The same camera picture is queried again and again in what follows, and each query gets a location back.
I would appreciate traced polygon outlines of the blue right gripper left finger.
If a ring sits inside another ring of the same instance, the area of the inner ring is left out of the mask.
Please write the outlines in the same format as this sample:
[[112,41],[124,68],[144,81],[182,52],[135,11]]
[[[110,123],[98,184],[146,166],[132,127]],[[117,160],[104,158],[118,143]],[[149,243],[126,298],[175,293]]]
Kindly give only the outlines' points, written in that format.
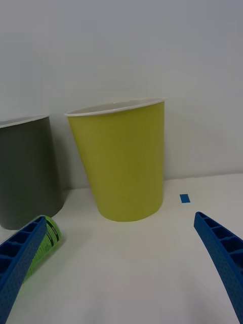
[[0,322],[6,323],[36,252],[47,232],[39,217],[1,244]]

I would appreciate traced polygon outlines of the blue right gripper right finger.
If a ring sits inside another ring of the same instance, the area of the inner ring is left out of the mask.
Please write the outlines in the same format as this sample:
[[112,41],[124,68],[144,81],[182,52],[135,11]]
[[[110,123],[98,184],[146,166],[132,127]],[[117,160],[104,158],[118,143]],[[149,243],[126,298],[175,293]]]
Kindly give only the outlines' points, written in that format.
[[195,214],[194,228],[219,273],[238,321],[242,323],[242,239],[202,212]]

